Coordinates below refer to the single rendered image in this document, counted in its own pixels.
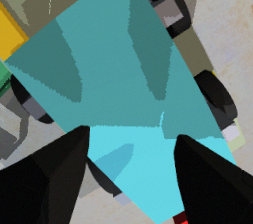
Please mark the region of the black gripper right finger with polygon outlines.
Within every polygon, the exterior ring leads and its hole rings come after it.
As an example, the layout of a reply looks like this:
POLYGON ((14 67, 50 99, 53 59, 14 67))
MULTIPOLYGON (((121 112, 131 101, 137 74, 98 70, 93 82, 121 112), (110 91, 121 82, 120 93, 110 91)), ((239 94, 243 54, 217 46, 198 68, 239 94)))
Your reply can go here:
POLYGON ((187 134, 173 149, 188 224, 253 224, 253 176, 187 134))

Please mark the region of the red-headed pin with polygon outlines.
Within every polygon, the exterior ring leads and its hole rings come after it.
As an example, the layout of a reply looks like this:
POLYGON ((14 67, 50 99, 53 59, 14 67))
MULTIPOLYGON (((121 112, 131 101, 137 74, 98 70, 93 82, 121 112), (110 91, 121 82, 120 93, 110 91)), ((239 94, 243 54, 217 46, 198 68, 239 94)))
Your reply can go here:
POLYGON ((185 211, 175 214, 175 216, 172 216, 172 217, 173 217, 173 222, 175 222, 175 224, 188 224, 185 211))

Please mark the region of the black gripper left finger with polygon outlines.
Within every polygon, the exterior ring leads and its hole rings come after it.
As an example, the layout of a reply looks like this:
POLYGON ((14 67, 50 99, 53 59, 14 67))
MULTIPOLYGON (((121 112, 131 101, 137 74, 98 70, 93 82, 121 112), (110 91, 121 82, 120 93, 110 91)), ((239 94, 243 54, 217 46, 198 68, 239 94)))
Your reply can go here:
POLYGON ((0 171, 0 224, 70 224, 85 176, 90 126, 0 171))

